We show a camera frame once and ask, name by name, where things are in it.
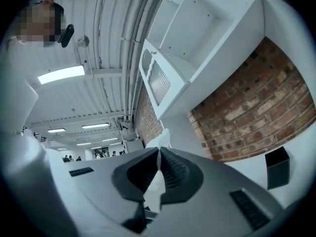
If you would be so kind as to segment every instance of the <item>vent grille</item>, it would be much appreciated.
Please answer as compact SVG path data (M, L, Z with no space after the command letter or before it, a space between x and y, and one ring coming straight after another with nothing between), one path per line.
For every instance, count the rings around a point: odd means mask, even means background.
M266 215L254 204L245 192L239 190L231 192L230 195L254 230L263 227L269 222Z
M154 63L154 68L149 78L149 85L153 90L157 104L160 105L171 84L157 62Z

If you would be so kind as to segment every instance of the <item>ceiling pipe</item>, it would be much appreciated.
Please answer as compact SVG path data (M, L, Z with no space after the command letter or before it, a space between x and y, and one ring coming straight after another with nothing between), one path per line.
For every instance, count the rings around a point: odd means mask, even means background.
M140 74L140 72L138 70L137 76L136 76L135 87L134 87L134 93L133 93L133 101L132 101L132 108L131 108L131 112L130 112L130 120L131 120L131 117L133 117L133 108L134 108L134 103L135 103L135 95L136 95L136 88L137 88L137 84L138 84L139 74ZM139 87L138 98L140 95L140 90L141 90L141 87Z
M134 0L133 7L129 13L130 18L128 19L125 36L123 37L123 65L122 65L122 98L123 98L123 113L125 119L127 118L127 101L126 101L126 83L127 83L127 67L128 67L128 58L129 50L131 44L131 38L133 30L135 27L135 22L140 8L142 0Z
M144 28L148 19L149 11L151 10L153 3L155 0L147 0L147 3L145 5L142 18L140 20L137 35L135 38L135 44L133 48L133 56L132 56L132 63L131 63L131 69L130 69L130 75L129 75L129 91L128 91L128 114L129 114L129 120L131 119L132 114L132 90L134 86L134 77L135 77L135 70L138 64L138 53L139 49L141 47L142 43L142 35L144 32Z

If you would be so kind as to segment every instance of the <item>black slot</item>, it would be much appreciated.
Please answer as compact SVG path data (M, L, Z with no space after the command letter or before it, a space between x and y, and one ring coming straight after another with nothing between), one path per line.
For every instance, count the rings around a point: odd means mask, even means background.
M244 191L239 190L231 192L230 195L252 226L253 230L257 230L269 222L266 215L263 214Z
M89 172L92 172L92 171L94 171L92 168L87 167L87 168L81 168L81 169L72 170L72 171L69 171L69 173L70 173L70 175L72 177L74 177L74 176L83 175L83 174L86 174L86 173L89 173Z

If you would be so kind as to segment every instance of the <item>white wall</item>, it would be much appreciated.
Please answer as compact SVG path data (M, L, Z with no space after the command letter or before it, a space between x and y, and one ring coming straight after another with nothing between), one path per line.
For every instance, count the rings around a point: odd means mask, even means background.
M120 151L123 151L123 150L124 150L124 148L123 148L122 144L109 146L110 157L112 157L113 151L115 151L116 156L119 156Z
M292 202L303 198L315 179L315 134L316 123L298 137L283 145L290 157L290 182L288 185L269 190L269 192L284 208L288 207ZM266 189L268 179L264 155L226 164Z
M315 102L316 47L313 36L299 13L283 0L263 0L263 5L265 35L297 67Z
M85 160L85 149L76 149L76 150L61 150L60 156L65 157L66 155L72 156L74 160L76 160L79 156L81 157L81 160Z
M163 129L169 129L171 148L206 157L186 114L162 118L160 122Z
M85 152L85 160L95 159L95 155L93 154L93 152L90 149L86 149L86 150L84 150L84 152Z

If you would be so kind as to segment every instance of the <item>gray machine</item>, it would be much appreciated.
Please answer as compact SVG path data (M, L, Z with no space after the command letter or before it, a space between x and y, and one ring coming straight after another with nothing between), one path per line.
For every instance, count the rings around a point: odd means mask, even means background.
M63 163L34 138L1 136L2 176L48 236L267 236L289 214L233 168L187 152L150 148ZM158 169L166 193L146 227L143 194Z

